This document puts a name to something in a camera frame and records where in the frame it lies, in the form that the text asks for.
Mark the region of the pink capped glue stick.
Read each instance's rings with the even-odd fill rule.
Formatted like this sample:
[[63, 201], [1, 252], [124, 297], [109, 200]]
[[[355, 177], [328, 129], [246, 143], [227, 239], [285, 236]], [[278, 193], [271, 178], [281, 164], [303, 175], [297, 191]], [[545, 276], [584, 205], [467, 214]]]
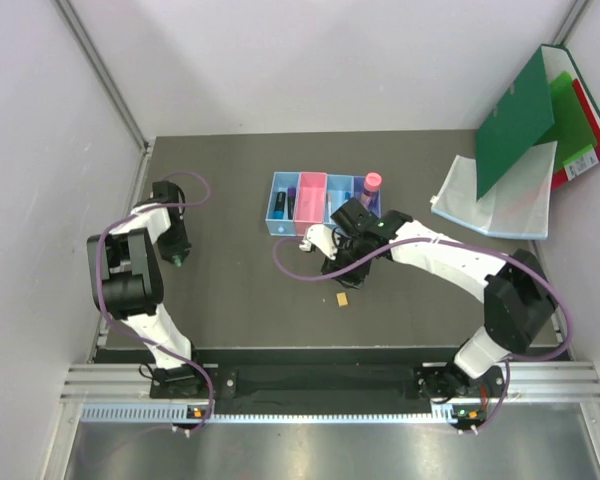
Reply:
[[382, 176], [377, 172], [366, 174], [359, 200], [365, 208], [369, 208], [382, 185]]

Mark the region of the light blue drawer bin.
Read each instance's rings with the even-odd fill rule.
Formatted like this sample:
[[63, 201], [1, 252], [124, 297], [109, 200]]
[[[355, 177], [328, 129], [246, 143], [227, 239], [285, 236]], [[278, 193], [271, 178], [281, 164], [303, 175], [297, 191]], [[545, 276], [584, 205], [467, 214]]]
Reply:
[[[326, 184], [326, 195], [327, 192], [331, 194], [332, 197], [332, 214], [338, 210], [345, 201], [345, 192], [351, 192], [353, 195], [354, 190], [354, 177], [351, 175], [337, 175], [337, 174], [328, 174], [327, 175], [327, 184]], [[325, 210], [324, 210], [324, 224], [330, 227], [335, 226], [335, 222], [332, 218], [327, 218], [326, 212], [326, 198], [325, 198]]]

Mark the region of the purple plastic drawer bin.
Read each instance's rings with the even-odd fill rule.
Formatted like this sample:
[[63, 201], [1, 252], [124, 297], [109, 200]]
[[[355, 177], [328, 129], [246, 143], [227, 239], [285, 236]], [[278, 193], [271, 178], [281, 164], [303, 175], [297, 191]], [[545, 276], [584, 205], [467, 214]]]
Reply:
[[[353, 197], [357, 200], [359, 200], [365, 176], [354, 176]], [[375, 214], [377, 217], [381, 216], [381, 187], [370, 207], [366, 209]]]

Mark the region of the pink plastic drawer bin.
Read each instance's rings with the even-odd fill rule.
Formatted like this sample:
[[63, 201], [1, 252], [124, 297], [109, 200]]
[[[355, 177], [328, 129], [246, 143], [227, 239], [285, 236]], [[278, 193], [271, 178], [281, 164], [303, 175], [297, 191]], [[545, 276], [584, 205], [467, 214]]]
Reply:
[[326, 193], [326, 173], [300, 173], [294, 213], [297, 236], [303, 236], [312, 225], [323, 223]]

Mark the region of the orange eraser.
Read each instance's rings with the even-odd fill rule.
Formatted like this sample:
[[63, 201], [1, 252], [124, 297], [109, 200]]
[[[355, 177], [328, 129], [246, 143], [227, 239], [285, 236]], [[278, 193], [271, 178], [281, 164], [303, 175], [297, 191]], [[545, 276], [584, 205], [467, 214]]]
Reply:
[[340, 307], [344, 307], [348, 305], [348, 297], [344, 292], [338, 293], [336, 295], [337, 303]]

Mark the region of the black highlighter purple cap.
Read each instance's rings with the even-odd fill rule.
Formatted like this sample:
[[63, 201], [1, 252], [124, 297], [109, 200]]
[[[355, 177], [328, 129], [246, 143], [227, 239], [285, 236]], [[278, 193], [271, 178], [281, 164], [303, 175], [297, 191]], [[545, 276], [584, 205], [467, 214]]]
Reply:
[[297, 190], [295, 187], [289, 187], [287, 189], [287, 192], [286, 192], [287, 218], [289, 220], [294, 219], [296, 194], [297, 194]]

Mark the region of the black highlighter blue cap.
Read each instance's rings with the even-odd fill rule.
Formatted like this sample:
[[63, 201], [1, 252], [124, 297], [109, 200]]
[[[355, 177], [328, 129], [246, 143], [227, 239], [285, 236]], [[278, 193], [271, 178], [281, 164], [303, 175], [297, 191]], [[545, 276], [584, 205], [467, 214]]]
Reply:
[[285, 204], [286, 204], [286, 193], [279, 191], [276, 193], [274, 208], [272, 211], [272, 218], [275, 220], [281, 220], [285, 217]]

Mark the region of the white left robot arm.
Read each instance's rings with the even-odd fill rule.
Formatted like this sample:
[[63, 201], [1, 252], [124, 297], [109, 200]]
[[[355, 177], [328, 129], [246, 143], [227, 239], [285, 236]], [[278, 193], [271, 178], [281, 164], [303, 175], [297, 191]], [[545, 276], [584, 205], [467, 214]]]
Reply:
[[179, 332], [163, 303], [164, 284], [158, 260], [179, 266], [190, 253], [183, 220], [183, 190], [161, 180], [151, 197], [137, 204], [132, 219], [113, 228], [97, 255], [99, 237], [87, 240], [92, 296], [102, 297], [109, 315], [142, 339], [155, 366], [139, 366], [152, 383], [153, 398], [187, 398], [206, 387], [205, 370], [191, 363], [192, 342]]

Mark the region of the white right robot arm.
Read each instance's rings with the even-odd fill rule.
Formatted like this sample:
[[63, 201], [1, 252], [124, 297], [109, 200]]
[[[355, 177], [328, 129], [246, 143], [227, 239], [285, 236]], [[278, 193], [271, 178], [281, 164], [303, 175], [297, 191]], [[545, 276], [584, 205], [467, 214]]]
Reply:
[[363, 285], [373, 259], [419, 268], [471, 294], [484, 307], [484, 322], [465, 341], [441, 374], [421, 380], [436, 397], [467, 396], [484, 374], [511, 354], [523, 355], [556, 310], [545, 288], [538, 259], [518, 249], [511, 257], [488, 255], [427, 228], [411, 216], [390, 210], [378, 217], [356, 199], [332, 216], [333, 227], [315, 224], [304, 247], [320, 250], [321, 272], [341, 285]]

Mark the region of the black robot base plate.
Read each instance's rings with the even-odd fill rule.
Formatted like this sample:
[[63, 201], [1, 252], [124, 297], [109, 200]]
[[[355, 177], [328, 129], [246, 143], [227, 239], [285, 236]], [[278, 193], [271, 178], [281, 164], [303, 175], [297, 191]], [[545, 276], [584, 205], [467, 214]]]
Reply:
[[396, 393], [406, 399], [500, 393], [494, 365], [473, 379], [455, 366], [449, 348], [203, 349], [193, 361], [214, 382], [216, 396], [325, 392]]

